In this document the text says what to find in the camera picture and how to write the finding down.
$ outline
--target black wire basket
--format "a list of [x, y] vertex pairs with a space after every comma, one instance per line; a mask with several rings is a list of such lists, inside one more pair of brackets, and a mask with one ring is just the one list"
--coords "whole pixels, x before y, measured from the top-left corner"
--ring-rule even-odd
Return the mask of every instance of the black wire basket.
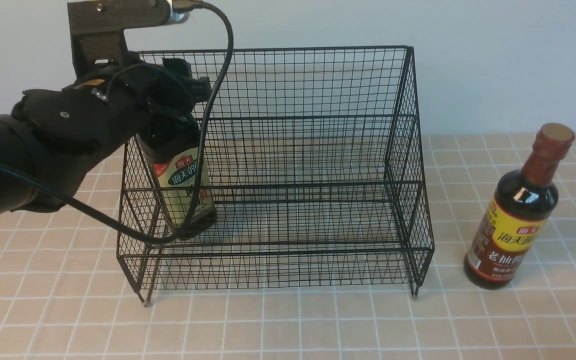
[[[194, 77], [214, 81], [225, 52], [141, 56], [186, 59]], [[165, 246], [118, 235], [119, 264], [146, 305], [157, 289], [407, 283], [417, 296], [435, 246], [412, 47], [236, 50], [205, 162], [210, 229]], [[153, 189], [148, 166], [131, 139], [119, 220], [167, 236], [165, 190]]]

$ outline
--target light soy sauce bottle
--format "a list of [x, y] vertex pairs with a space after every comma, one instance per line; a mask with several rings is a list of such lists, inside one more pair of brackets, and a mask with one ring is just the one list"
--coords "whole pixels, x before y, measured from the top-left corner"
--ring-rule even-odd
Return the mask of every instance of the light soy sauce bottle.
[[514, 278], [526, 253], [559, 200], [553, 177], [575, 139], [560, 123], [537, 133], [521, 170], [501, 177], [463, 260], [468, 279], [483, 289], [501, 289]]

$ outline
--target red label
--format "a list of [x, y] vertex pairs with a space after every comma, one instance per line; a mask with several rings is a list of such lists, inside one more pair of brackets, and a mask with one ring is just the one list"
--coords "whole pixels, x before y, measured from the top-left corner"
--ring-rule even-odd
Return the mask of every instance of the red label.
[[153, 164], [157, 177], [160, 178], [164, 173], [166, 173], [166, 170], [168, 170], [169, 166], [170, 161], [166, 162], [165, 164]]
[[192, 155], [187, 155], [187, 156], [184, 156], [184, 157], [180, 158], [179, 161], [176, 162], [176, 164], [174, 164], [174, 166], [175, 166], [177, 169], [179, 169], [179, 168], [181, 168], [181, 167], [187, 167], [187, 166], [189, 166], [189, 165], [192, 164], [192, 163], [193, 163], [193, 156], [192, 156]]

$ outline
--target yellow label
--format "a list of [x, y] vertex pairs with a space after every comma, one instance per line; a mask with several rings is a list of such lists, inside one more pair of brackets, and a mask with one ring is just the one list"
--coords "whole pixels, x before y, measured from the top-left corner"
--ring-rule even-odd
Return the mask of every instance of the yellow label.
[[494, 243], [505, 251], [519, 253], [533, 245], [546, 220], [526, 221], [505, 212], [493, 199], [487, 208], [486, 216], [492, 227], [489, 233]]
[[[166, 207], [166, 213], [170, 221], [176, 225], [181, 225], [186, 214], [190, 209], [190, 201], [192, 200], [193, 190], [187, 187], [192, 187], [195, 184], [195, 175], [197, 174], [197, 151], [198, 148], [190, 148], [184, 152], [178, 153], [169, 162], [165, 164], [154, 164], [155, 175], [162, 187], [162, 195]], [[210, 178], [208, 177], [208, 169], [206, 161], [203, 162], [203, 170], [201, 171], [201, 185], [209, 186]], [[186, 187], [186, 189], [174, 189], [178, 187]], [[210, 191], [202, 189], [199, 193], [199, 203], [194, 211], [193, 219], [199, 218], [215, 209]]]
[[88, 81], [84, 82], [83, 84], [78, 84], [75, 87], [75, 89], [81, 89], [83, 87], [98, 87], [99, 85], [102, 85], [105, 82], [106, 82], [106, 80], [103, 80], [103, 79], [92, 79], [92, 80], [88, 80]]

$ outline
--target brown bottle cap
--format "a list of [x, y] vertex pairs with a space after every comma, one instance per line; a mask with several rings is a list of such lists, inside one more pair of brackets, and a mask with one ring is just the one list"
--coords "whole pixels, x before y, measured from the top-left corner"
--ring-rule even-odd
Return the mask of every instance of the brown bottle cap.
[[566, 157], [573, 141], [575, 141], [573, 130], [561, 123], [550, 122], [537, 132], [532, 150], [540, 158], [559, 161]]

